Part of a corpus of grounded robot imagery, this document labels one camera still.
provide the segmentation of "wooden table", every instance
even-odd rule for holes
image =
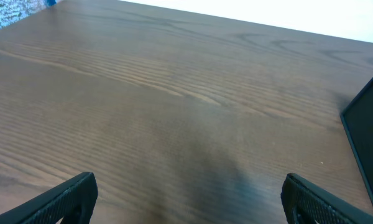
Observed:
[[[365,42],[63,1],[0,30],[0,213],[92,171],[92,223],[286,223],[289,172],[373,214],[339,118],[372,76]]]

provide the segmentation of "speckled floor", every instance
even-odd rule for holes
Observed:
[[[47,0],[0,0],[0,29],[51,5]]]

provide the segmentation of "black box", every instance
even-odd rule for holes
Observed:
[[[373,78],[341,113],[341,121],[373,203]]]

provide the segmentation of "brown wooden surface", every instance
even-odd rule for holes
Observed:
[[[82,171],[92,223],[286,223],[296,172],[373,214],[339,112],[373,44],[115,0],[0,30],[0,213]]]

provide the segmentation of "black object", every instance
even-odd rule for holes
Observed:
[[[98,197],[92,172],[83,172],[26,203],[0,215],[0,223],[87,224]]]
[[[372,216],[297,174],[287,174],[280,198],[289,224],[373,224]]]
[[[341,121],[373,203],[373,78],[341,113]]]

